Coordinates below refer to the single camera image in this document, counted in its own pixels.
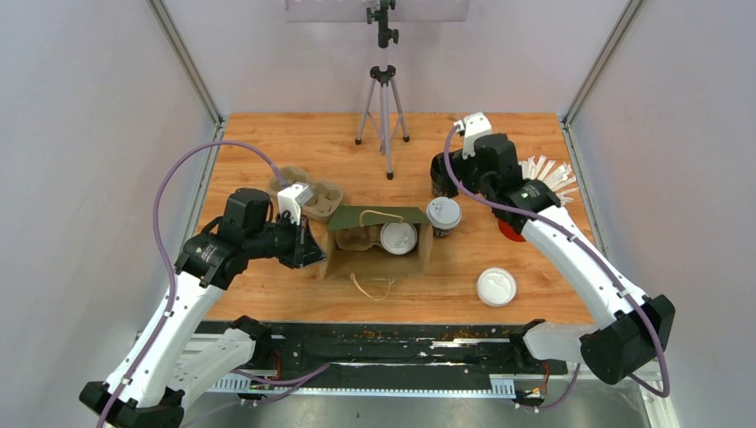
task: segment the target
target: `wooden table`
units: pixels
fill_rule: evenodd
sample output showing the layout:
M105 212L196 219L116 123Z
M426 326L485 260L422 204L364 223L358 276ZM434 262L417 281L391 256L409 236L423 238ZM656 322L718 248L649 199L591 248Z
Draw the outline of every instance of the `wooden table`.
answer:
M359 115L233 114L226 140L258 147L279 167L294 165L315 180L341 185L346 203L411 205L424 210L431 200L431 158L443 150L454 119L464 114L408 113L412 140L393 142L394 173L386 179L380 141L366 128L362 145L354 138ZM507 133L521 160L544 154L570 162L554 114L490 114L495 132ZM461 147L455 138L453 150ZM226 198L239 187L266 189L272 173L256 155L239 147L222 147L210 180L200 226L223 212ZM580 195L567 204L580 230L591 236ZM208 313L209 319L249 315L268 321L523 324L534 318L557 323L589 323L582 301L551 263L530 243L504 238L490 209L458 197L464 219L446 239L436 239L425 276L401 280L383 301L372 301L349 280L317 280L317 267L290 270L275 259L254 260ZM325 225L313 223L320 239ZM500 267L517 281L517 296L503 308L483 304L475 290L479 274ZM365 282L372 295L383 296L386 283Z

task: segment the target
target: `white plastic lid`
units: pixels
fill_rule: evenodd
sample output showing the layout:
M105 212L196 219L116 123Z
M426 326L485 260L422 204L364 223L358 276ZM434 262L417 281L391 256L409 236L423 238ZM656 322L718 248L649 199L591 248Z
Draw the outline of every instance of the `white plastic lid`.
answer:
M408 223L386 223L381 229L381 245L391 254L407 254L417 244L417 231Z
M514 277L500 267L488 268L478 277L478 297L489 306L504 306L516 293Z
M441 196L431 201L425 215L434 227L449 230L462 221L462 209L455 200Z

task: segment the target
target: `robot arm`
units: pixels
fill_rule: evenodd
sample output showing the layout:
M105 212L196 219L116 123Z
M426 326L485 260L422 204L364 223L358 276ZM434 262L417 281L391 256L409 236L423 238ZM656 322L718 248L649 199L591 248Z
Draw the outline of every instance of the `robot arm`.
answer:
M215 343L182 366L178 358L205 314L241 274L251 259L277 257L288 268L302 268L325 259L301 216L301 204L313 196L308 185L296 183L278 194L275 221L267 193L239 189L229 196L224 215L190 238L179 255L176 302L166 314L168 294L160 301L139 339L121 364L103 382L90 382L79 399L98 415L120 384L124 384L107 416L119 428L173 428L191 406L220 377L250 361L267 359L271 348L268 327L249 318L234 321ZM147 343L161 318L159 339ZM149 350L138 370L124 379L136 355Z
M626 297L640 305L666 348L675 308L664 296L651 299L620 274L580 232L561 206L556 194L543 182L522 177L514 144L503 134L492 134L483 113L475 113L456 123L464 136L464 148L450 154L452 169L464 187L499 205L537 213L565 227L569 237L546 221L511 211L493 209L493 214L515 234L532 243L556 266L585 302L594 325L555 325L542 320L530 323L522 337L536 359L559 359L585 363L602 381L615 384L655 357L650 334L641 316ZM456 195L456 187L443 164L443 154L431 164L431 179L438 193ZM580 248L581 240L620 279L619 292L612 279L596 261Z

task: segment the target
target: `purple cable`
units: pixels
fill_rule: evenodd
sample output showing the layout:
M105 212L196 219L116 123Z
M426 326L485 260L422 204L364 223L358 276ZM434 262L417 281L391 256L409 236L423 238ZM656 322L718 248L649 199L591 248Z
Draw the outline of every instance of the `purple cable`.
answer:
M306 382L306 381L312 379L313 376L319 375L319 374L323 373L323 371L326 368L328 368L328 366L329 366L328 364L324 364L324 365L320 366L316 371L314 371L314 372L312 372L310 374L305 374L302 377L298 377L296 379L289 379L289 380L286 380L286 381L271 381L270 379L266 379L264 377L253 376L253 375L251 375L251 374L249 374L247 372L243 372L242 370L239 370L238 368L236 368L234 370L231 370L231 373L233 373L235 375L244 376L247 379L251 379L251 380L253 380L253 381L257 382L257 383L263 383L265 385L287 386L287 385L294 385L294 384L297 384L297 383Z
M165 244L163 244L163 240L160 237L160 199L162 198L163 192L166 189L166 186L168 185L168 181L173 177L174 174L176 174L176 171L178 168L186 162L187 159L191 158L193 155L195 155L197 152L201 152L202 150L209 149L210 147L220 146L220 145L235 145L237 147L242 147L248 150L251 150L255 152L260 158L262 158L265 163L270 166L270 168L273 170L273 173L278 178L278 181L282 185L286 185L286 178L284 178L284 175L281 174L281 171L278 169L278 167L273 163L270 158L268 158L263 152L261 152L256 147L253 147L246 143L240 143L236 141L214 141L212 143L202 144L200 146L197 146L190 150L187 154L182 156L179 160L176 161L176 163L168 170L168 174L163 178L162 183L160 183L160 187L158 187L158 192L155 194L155 201L152 204L152 233L155 236L155 243L158 245L158 251L160 252L160 258L163 260L163 265L165 266L166 270L168 271L168 302L166 303L166 307L164 309L164 312L170 313L173 310L174 302L176 301L176 274L173 270L173 265L170 263L170 258L168 257L168 251L165 248ZM139 364L142 363L142 360L147 355L147 352L150 351L150 348L152 345L157 341L158 336L160 335L160 332L163 329L163 326L168 321L167 317L161 317L158 321L158 324L155 326L155 329L152 330L152 333L150 334L150 337L147 338L147 342L144 343L144 346L142 347L142 350L139 351L138 354L136 354L136 357L134 358L134 361L131 363L131 366L129 366L126 373L123 375L124 379L130 379L132 375L134 375L134 372L139 367ZM105 407L103 407L103 411L100 413L100 418L97 420L97 428L103 428L105 426L105 422L108 418L108 414L111 412L111 408L113 407L113 403L115 403L116 399L118 399L121 392L123 392L126 385L124 383L119 383L119 385L116 387L115 391L113 391L111 397L108 399L108 401L105 403Z
M301 388L307 381L309 381L313 377L315 377L315 376L320 375L321 373L323 373L325 371L325 369L328 368L329 366L330 366L330 364L323 364L322 366L320 366L318 369L316 369L312 373L305 374L302 377L298 377L297 379L291 379L289 381L270 381L268 379L263 379L261 377L253 376L253 375L248 374L246 372L243 372L241 370L232 370L231 373L234 373L234 374L237 374L237 375L242 375L242 376L247 377L247 378L249 378L249 379L251 379L251 380L253 380L255 382L260 382L260 383L264 383L264 384L268 384L268 385L293 385L288 390L286 390L286 391L284 391L284 392L282 392L282 393L280 393L280 394L278 394L278 395L276 395L274 397L270 397L268 399L256 399L256 400L252 401L252 403L253 403L254 406L259 406L261 404L275 403L276 401L285 399L286 397L288 397L289 395L291 395L293 392L295 392L296 390L298 390L299 388ZM264 395L265 390L251 391L251 392L259 392L260 394ZM204 414L202 416L197 417L192 422L187 422L186 424L182 424L181 428L186 428L188 426L192 426L194 424L197 424L200 421L204 421L208 417L213 416L213 415L215 415L216 413L218 413L220 411L226 410L227 408L243 405L243 404L245 404L246 401L248 401L248 400L234 401L232 403L226 403L226 404L220 405L218 407L215 407L212 410L210 410L208 413L206 413L206 414Z
M553 402L551 404L547 404L545 406L534 407L534 406L525 406L525 405L521 404L520 407L526 408L528 410L532 410L534 412L536 411L536 408L537 408L538 412L544 412L544 411L547 411L547 410L554 410L555 408L561 406L564 403L564 401L567 400L567 397L572 392L572 389L575 388L575 384L578 382L578 374L580 373L580 368L581 368L581 364L577 364L575 366L575 373L572 374L572 378L570 379L570 383L567 384L567 389L564 390L564 393L562 394L561 397L559 397L559 399L557 401L555 401L555 402Z
M534 220L542 221L546 223L547 225L553 227L555 230L559 231L562 235L567 237L567 239L571 239L573 237L574 234L572 232L567 230L567 228L560 225L559 223L553 221L551 218L546 218L532 211L522 210L515 207L508 207L500 203L491 202L465 189L462 183L460 183L459 180L456 178L454 170L451 168L451 159L449 158L449 149L451 148L451 140L452 140L452 137L454 137L454 134L456 133L457 130L458 130L458 126L454 125L448 133L446 144L444 144L444 164L446 165L447 173L449 174L451 181L454 183L457 189L459 189L462 193L474 199L475 201L478 201L482 203L483 205L489 206L490 208L494 208L496 210L507 211L513 214L518 214L527 218L532 218ZM596 262L596 264L601 268L601 270L603 270L604 273L607 276L609 276L609 279L612 280L612 284L617 290L619 290L620 292L625 291L625 286L622 285L622 282L620 282L620 279L614 274L614 272L612 272L612 269L609 267L609 265L607 265L601 259L601 257L599 257L598 254L596 254L591 249L590 245L586 244L581 239L577 239L577 238L574 239L573 242L576 243L591 259L593 259L593 261ZM643 386L644 388L646 388L647 390L649 390L652 394L662 397L662 398L667 398L670 395L670 373L669 373L669 370L667 369L667 359L664 357L664 349L662 348L662 341L659 340L659 334L657 334L656 330L653 328L653 323L651 322L651 319L649 319L648 315L640 308L640 305L638 305L637 301L633 298L633 296L628 293L625 295L625 299L628 301L630 306L638 313L638 316L643 322L643 325L645 326L646 330L648 330L648 333L651 335L651 342L653 343L653 348L656 351L656 357L659 359L659 370L661 372L661 384L662 384L661 391L655 389L653 386L646 383L643 379L640 379L634 374L630 374L629 377L633 379L634 381L636 381L641 386Z

